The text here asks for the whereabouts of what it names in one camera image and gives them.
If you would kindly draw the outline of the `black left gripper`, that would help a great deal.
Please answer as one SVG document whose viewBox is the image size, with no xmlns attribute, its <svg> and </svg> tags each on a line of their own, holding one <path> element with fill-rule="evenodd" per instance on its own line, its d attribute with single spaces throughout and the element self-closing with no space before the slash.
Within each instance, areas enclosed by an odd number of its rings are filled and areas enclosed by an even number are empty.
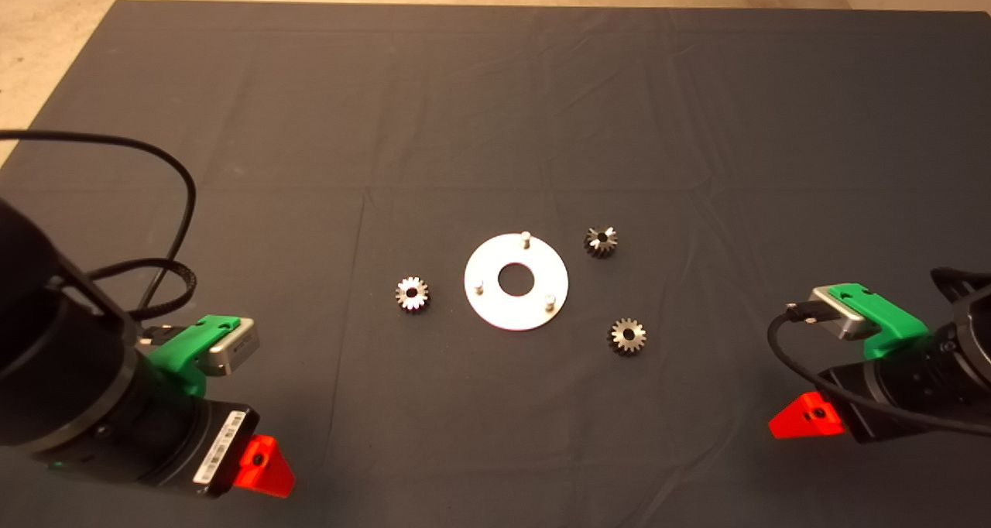
<svg viewBox="0 0 991 528">
<path fill-rule="evenodd" d="M 287 499 L 293 469 L 274 437 L 254 435 L 261 416 L 251 406 L 196 401 L 194 429 L 166 466 L 166 490 L 199 499 L 219 499 L 233 489 Z"/>
</svg>

